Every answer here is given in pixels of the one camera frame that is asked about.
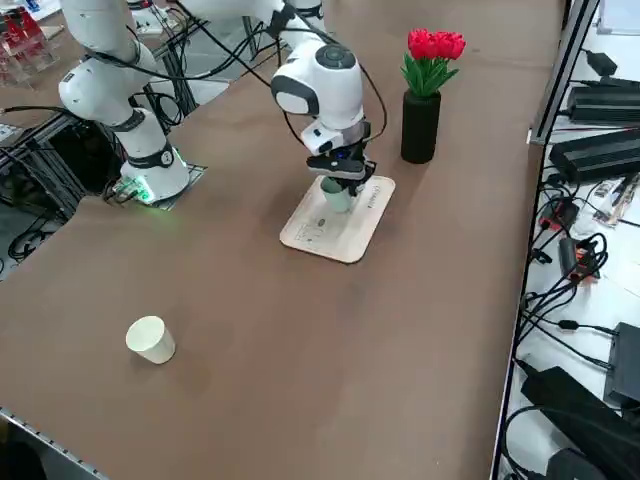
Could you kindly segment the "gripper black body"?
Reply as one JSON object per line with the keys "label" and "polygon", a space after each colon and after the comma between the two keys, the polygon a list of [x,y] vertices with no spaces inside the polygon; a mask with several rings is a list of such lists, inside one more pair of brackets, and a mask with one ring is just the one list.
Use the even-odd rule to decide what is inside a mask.
{"label": "gripper black body", "polygon": [[310,156],[306,165],[311,172],[330,178],[366,182],[376,170],[376,163],[365,152],[366,140]]}

